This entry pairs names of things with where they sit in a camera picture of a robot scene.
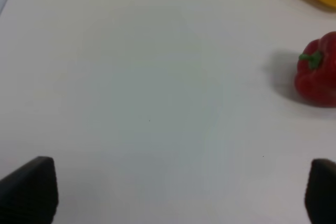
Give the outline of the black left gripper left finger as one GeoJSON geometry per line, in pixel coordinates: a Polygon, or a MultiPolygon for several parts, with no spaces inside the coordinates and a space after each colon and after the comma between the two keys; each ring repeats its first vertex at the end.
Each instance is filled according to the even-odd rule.
{"type": "Polygon", "coordinates": [[[58,204],[51,157],[38,156],[1,179],[1,223],[49,224],[58,204]]]}

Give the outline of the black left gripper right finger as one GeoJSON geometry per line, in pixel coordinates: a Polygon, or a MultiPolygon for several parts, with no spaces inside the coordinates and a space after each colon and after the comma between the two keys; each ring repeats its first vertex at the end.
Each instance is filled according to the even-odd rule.
{"type": "Polygon", "coordinates": [[[311,223],[335,223],[335,162],[312,161],[304,203],[311,223]]]}

